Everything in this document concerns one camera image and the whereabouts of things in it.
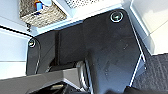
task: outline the white panel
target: white panel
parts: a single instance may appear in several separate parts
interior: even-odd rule
[[[148,41],[148,48],[152,55],[168,53],[168,22],[153,32],[144,41]]]
[[[26,76],[26,62],[0,62],[0,80]]]
[[[134,0],[132,5],[150,33],[168,20],[167,0]]]
[[[30,37],[0,29],[0,61],[26,61]]]

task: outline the cable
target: cable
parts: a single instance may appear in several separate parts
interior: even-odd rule
[[[35,74],[37,74],[39,63],[40,63],[40,50],[41,50],[41,45],[40,45],[40,42],[38,41],[38,39],[33,37],[32,35],[29,35],[29,34],[26,34],[26,33],[23,33],[23,32],[17,31],[17,30],[13,30],[11,28],[7,28],[7,27],[1,26],[1,25],[0,25],[0,28],[8,30],[8,31],[15,32],[15,33],[18,33],[18,34],[21,34],[21,35],[31,37],[32,39],[34,39],[38,43],[38,45],[39,45],[38,46],[38,49],[39,49],[38,50],[38,60],[37,60],[36,69],[35,69]]]

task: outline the wicker basket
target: wicker basket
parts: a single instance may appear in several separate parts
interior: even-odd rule
[[[36,11],[34,0],[20,0],[20,19],[40,28],[66,19],[66,14],[53,2],[51,6]]]

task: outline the gray carpet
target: gray carpet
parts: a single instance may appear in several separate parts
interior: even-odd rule
[[[142,49],[146,57],[147,70],[134,80],[133,87],[168,91],[168,54],[151,56],[144,46]]]

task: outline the white wall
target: white wall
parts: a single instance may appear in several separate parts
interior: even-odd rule
[[[0,25],[31,35],[26,24],[19,19],[19,0],[0,0]],[[25,75],[27,43],[30,38],[0,29],[0,79]]]
[[[151,55],[168,53],[168,1],[132,0],[131,19]]]
[[[26,24],[19,19],[19,0],[0,0],[0,25],[27,34],[36,35],[36,30],[27,32]],[[0,61],[26,61],[27,42],[25,37],[0,29]]]

